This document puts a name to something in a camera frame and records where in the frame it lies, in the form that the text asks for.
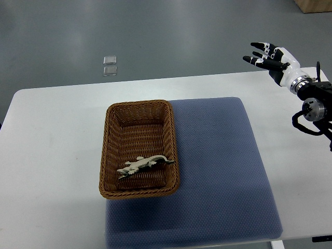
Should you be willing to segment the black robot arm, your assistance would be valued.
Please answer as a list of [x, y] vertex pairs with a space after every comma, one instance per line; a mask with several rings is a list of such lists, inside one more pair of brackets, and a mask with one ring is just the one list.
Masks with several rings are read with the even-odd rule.
[[[321, 80], [320, 63], [316, 63], [315, 78], [300, 76], [292, 82], [290, 89], [303, 100], [301, 111], [292, 117], [293, 127], [309, 135], [324, 135], [331, 140], [331, 83]], [[300, 124], [300, 116], [312, 122], [318, 130], [313, 131]]]

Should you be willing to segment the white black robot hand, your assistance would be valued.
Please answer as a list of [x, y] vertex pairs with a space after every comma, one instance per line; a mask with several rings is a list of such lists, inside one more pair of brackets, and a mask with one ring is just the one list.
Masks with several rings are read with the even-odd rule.
[[301, 70], [297, 59], [284, 47], [259, 42], [253, 42], [251, 46], [261, 52], [254, 51], [251, 56], [244, 56], [243, 60], [267, 70], [278, 86], [286, 87], [295, 94], [298, 86], [312, 81], [311, 77]]

